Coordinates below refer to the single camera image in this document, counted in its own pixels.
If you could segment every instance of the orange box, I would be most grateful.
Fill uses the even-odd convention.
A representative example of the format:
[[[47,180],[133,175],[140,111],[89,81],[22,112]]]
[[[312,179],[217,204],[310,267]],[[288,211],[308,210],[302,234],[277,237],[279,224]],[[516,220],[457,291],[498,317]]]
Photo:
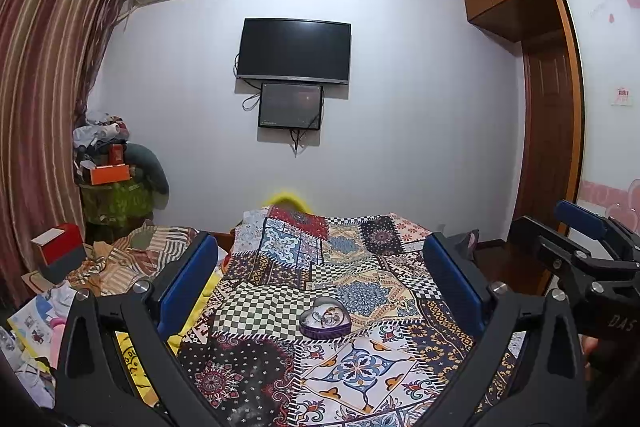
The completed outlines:
[[[123,182],[131,177],[128,165],[104,165],[102,167],[91,169],[90,172],[92,185]]]

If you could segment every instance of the television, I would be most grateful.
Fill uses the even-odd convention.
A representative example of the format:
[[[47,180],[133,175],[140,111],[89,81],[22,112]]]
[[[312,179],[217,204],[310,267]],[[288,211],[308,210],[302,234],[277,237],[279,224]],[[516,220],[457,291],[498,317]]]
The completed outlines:
[[[349,83],[351,25],[245,19],[236,77]]]
[[[322,86],[264,82],[258,127],[317,131],[322,120]]]

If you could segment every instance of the bed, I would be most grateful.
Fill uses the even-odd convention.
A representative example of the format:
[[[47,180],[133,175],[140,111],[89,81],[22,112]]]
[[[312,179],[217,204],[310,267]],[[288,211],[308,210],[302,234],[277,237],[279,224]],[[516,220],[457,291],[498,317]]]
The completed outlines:
[[[110,335],[127,331],[156,408],[173,423],[409,427],[455,379],[495,304],[477,267],[442,234],[396,214],[321,217],[271,206],[244,214],[226,273],[176,358],[166,341],[184,328],[217,259],[215,239],[200,233],[152,283],[76,299],[55,410],[89,425],[169,421],[132,384]],[[347,307],[350,334],[302,336],[298,316],[318,296]],[[515,344],[500,354],[478,411],[498,402],[517,354]],[[98,396],[78,400],[88,387]]]

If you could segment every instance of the yellow cloth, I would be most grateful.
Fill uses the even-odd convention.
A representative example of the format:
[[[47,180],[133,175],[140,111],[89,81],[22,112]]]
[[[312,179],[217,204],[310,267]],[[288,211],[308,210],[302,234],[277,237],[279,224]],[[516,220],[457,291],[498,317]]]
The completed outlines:
[[[182,330],[177,335],[172,335],[169,337],[168,344],[171,350],[176,354],[178,352],[178,347],[180,347],[180,341],[187,334],[187,331],[191,329],[191,327],[196,323],[204,306],[206,306],[207,301],[209,301],[209,297],[213,293],[213,290],[216,289],[218,282],[222,279],[222,272],[220,269],[216,268],[213,270],[213,273],[209,277],[206,285],[202,289],[198,300],[195,303],[195,306],[191,309],[191,313],[187,318]],[[120,350],[122,351],[122,356],[124,357],[124,361],[127,365],[127,369],[131,374],[131,378],[133,382],[136,384],[138,388],[138,392],[140,396],[144,399],[145,403],[149,406],[155,405],[158,400],[156,393],[151,387],[151,383],[149,379],[146,377],[145,371],[138,360],[138,356],[136,355],[135,349],[131,344],[131,340],[129,339],[129,333],[118,333],[118,345],[120,346]]]

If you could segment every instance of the baseboard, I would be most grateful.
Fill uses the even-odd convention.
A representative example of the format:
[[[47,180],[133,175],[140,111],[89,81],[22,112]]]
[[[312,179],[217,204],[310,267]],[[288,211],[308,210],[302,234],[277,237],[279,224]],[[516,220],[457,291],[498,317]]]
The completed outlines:
[[[506,241],[503,239],[492,239],[491,241],[479,241],[476,245],[476,250],[484,250],[484,248],[503,247],[506,245]]]

